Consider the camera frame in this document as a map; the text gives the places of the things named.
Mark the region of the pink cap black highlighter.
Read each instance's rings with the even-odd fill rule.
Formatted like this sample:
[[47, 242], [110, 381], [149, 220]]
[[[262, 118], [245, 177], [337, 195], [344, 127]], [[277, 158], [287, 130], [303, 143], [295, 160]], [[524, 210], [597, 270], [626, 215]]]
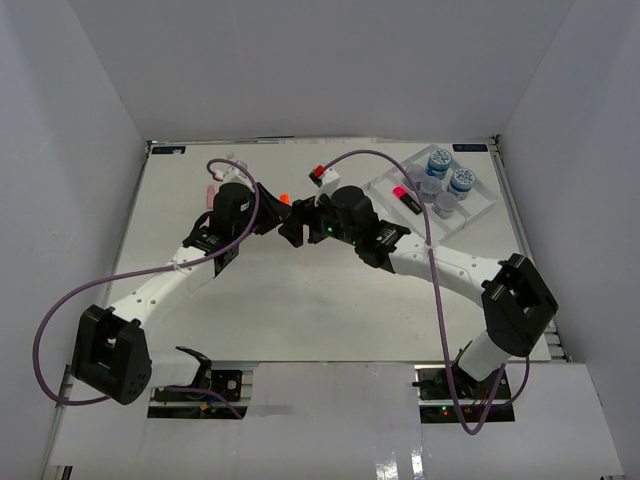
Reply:
[[405, 205], [413, 214], [420, 215], [422, 213], [422, 209], [419, 203], [411, 196], [411, 194], [403, 186], [396, 186], [393, 189], [393, 195], [403, 205]]

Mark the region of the clear jar of clips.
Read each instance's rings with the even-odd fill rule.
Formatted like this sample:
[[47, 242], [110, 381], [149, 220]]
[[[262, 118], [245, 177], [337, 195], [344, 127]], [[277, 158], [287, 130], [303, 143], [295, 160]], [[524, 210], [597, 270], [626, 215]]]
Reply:
[[411, 164], [405, 168], [406, 176], [403, 177], [402, 183], [408, 188], [419, 192], [421, 182], [426, 177], [424, 168], [420, 165]]

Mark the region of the clear jar dark clips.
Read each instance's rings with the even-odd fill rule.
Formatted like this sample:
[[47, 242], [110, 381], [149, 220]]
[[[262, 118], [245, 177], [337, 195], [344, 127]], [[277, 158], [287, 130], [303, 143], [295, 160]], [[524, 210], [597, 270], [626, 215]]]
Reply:
[[442, 181], [433, 176], [425, 176], [419, 183], [420, 198], [427, 204], [434, 203], [442, 191]]

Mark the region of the clear jar blue clips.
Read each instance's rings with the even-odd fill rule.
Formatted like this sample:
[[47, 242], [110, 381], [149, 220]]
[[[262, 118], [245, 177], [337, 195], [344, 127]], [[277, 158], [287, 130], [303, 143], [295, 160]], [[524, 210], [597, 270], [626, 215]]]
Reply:
[[442, 219], [453, 215], [458, 205], [458, 198], [449, 192], [441, 192], [433, 203], [433, 212]]

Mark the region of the blue-white labelled slime jar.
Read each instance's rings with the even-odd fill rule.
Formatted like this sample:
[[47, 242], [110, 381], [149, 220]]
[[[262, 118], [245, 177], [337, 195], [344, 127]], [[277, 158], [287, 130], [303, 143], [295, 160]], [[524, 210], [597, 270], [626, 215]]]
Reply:
[[443, 180], [447, 175], [452, 161], [453, 156], [448, 150], [437, 148], [429, 154], [425, 173], [428, 176]]

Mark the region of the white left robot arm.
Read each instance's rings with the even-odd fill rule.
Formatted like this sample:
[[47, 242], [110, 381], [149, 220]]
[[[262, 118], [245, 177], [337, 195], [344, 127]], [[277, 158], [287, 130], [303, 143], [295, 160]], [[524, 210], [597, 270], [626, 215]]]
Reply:
[[168, 264], [131, 294], [81, 315], [72, 358], [73, 377], [128, 405], [148, 388], [178, 387], [199, 399], [211, 387], [211, 361], [176, 347], [157, 352], [153, 337], [170, 314], [217, 277], [239, 254], [242, 232], [264, 235], [278, 227], [290, 206], [263, 186], [222, 185], [212, 209], [197, 218]]

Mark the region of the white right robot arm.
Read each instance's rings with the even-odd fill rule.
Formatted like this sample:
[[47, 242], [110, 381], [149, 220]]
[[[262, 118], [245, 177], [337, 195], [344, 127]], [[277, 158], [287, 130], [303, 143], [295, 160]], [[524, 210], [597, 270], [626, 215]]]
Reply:
[[409, 228], [381, 219], [359, 187], [295, 201], [278, 232], [294, 247], [326, 238], [342, 241], [373, 268], [429, 281], [481, 307], [486, 328], [451, 374], [453, 390], [466, 399], [484, 391], [488, 377], [510, 358], [529, 356], [558, 311], [529, 258], [485, 259], [445, 246], [430, 248]]

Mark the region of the blue label sticker left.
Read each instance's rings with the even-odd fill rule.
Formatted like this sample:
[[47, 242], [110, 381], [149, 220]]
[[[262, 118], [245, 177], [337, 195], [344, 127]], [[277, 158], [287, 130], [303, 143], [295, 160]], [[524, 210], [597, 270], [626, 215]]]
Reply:
[[183, 155], [186, 152], [185, 146], [153, 146], [152, 155]]

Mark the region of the blue label sticker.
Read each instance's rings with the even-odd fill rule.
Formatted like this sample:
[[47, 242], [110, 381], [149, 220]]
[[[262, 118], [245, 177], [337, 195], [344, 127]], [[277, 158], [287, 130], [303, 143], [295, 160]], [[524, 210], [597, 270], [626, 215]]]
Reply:
[[454, 143], [452, 148], [455, 152], [487, 152], [488, 147], [486, 144], [480, 143]]
[[183, 155], [186, 152], [185, 146], [153, 146], [152, 155]]

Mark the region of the white compartment tray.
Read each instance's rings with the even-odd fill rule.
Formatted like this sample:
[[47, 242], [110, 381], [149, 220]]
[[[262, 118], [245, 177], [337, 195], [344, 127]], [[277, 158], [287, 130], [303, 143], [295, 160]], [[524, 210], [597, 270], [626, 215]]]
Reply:
[[363, 186], [385, 219], [423, 235], [427, 208], [431, 239], [441, 242], [484, 215], [497, 201], [452, 148], [430, 145]]

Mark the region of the blue label sticker right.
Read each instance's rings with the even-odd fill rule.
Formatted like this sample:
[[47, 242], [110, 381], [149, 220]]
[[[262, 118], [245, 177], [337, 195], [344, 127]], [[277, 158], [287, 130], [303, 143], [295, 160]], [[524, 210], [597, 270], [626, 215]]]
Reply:
[[487, 152], [488, 147], [486, 144], [480, 143], [454, 143], [452, 148], [455, 152]]

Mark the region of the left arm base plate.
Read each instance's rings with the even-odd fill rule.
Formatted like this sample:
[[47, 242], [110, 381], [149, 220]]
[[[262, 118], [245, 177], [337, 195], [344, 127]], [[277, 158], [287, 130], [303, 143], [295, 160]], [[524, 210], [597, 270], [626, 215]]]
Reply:
[[[237, 402], [241, 399], [242, 383], [241, 370], [212, 370], [199, 388], [213, 391], [229, 402]], [[152, 399], [156, 402], [215, 401], [210, 395], [166, 390], [155, 390]]]

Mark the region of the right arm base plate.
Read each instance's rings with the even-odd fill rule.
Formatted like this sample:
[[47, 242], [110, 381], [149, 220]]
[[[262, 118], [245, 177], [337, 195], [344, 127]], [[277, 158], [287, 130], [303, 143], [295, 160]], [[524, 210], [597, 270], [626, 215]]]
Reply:
[[[464, 372], [452, 369], [453, 381], [458, 399], [461, 402], [479, 402], [487, 400], [491, 393], [497, 372], [494, 371], [487, 379], [476, 381]], [[429, 367], [416, 370], [416, 379], [412, 386], [418, 390], [418, 396], [423, 401], [450, 401], [452, 399], [444, 367]], [[511, 389], [506, 377], [498, 385], [495, 399], [506, 401], [511, 398]]]

